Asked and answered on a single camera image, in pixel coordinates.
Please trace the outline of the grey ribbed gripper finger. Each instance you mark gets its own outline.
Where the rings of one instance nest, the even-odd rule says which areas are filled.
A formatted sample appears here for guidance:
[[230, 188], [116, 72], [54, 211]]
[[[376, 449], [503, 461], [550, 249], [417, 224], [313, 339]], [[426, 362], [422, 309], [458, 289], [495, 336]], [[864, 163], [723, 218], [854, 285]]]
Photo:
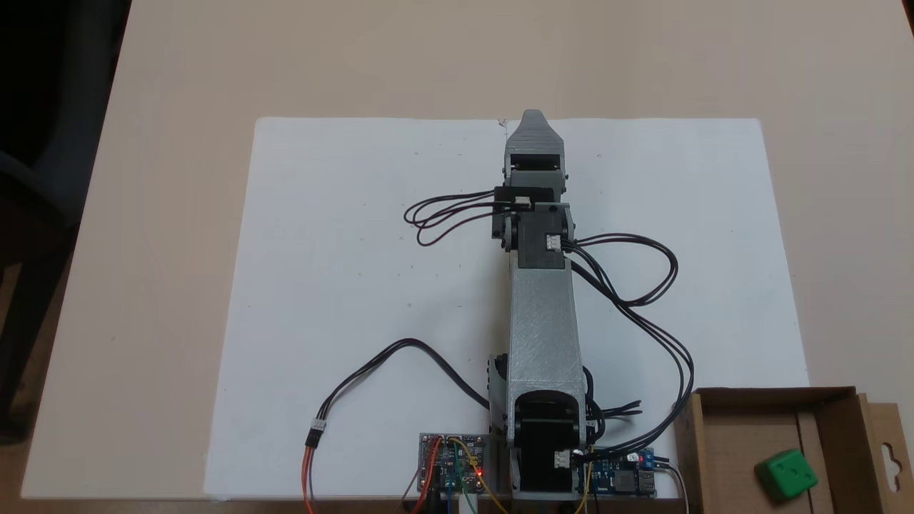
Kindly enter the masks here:
[[506, 140], [506, 155], [564, 156], [564, 140], [540, 110], [525, 110]]

